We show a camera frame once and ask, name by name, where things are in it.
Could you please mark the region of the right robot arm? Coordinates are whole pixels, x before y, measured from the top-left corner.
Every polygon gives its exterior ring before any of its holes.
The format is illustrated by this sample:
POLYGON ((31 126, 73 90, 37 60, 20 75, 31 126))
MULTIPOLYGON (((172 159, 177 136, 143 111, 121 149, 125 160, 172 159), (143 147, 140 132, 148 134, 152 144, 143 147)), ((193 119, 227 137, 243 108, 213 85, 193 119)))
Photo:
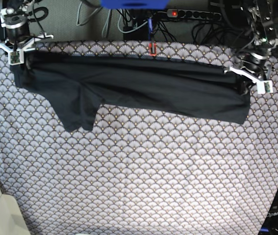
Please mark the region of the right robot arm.
POLYGON ((24 44, 30 39, 38 38, 30 33, 29 24, 40 24, 48 14, 46 7, 35 7, 39 0, 0 0, 0 24, 5 29, 6 40, 12 45, 24 44))

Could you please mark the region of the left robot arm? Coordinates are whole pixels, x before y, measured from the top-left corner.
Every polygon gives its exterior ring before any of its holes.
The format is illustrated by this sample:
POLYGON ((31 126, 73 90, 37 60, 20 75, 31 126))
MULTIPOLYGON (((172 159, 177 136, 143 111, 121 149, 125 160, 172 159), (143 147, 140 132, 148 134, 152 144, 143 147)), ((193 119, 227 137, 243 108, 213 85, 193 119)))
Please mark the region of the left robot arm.
POLYGON ((240 95, 249 93, 253 86, 258 94, 270 94, 273 92, 270 79, 273 66, 267 61, 272 50, 278 46, 271 3, 268 0, 241 0, 239 5, 248 23, 242 32, 251 39, 235 51, 234 57, 239 63, 228 67, 225 73, 232 72, 238 76, 237 90, 240 95))

